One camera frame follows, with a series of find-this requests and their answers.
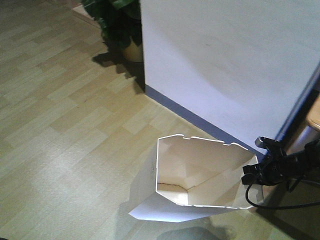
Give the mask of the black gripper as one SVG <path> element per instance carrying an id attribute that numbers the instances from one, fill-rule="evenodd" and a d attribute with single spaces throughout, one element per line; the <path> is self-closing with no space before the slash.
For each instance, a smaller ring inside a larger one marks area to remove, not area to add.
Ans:
<path id="1" fill-rule="evenodd" d="M 268 156 L 263 162 L 242 167 L 243 185 L 274 186 L 299 177 L 296 156 L 285 155 L 282 148 L 276 145 L 264 143 L 262 148 L 268 150 Z"/>

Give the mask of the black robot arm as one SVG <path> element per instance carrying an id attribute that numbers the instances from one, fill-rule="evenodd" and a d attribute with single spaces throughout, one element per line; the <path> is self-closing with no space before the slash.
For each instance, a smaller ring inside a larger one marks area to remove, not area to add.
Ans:
<path id="1" fill-rule="evenodd" d="M 268 155 L 264 161 L 242 168 L 243 185 L 275 186 L 287 180 L 300 178 L 320 166 L 320 141 L 307 143 L 304 149 L 287 154 L 279 141 L 267 137 L 258 137 L 257 147 L 266 149 Z"/>

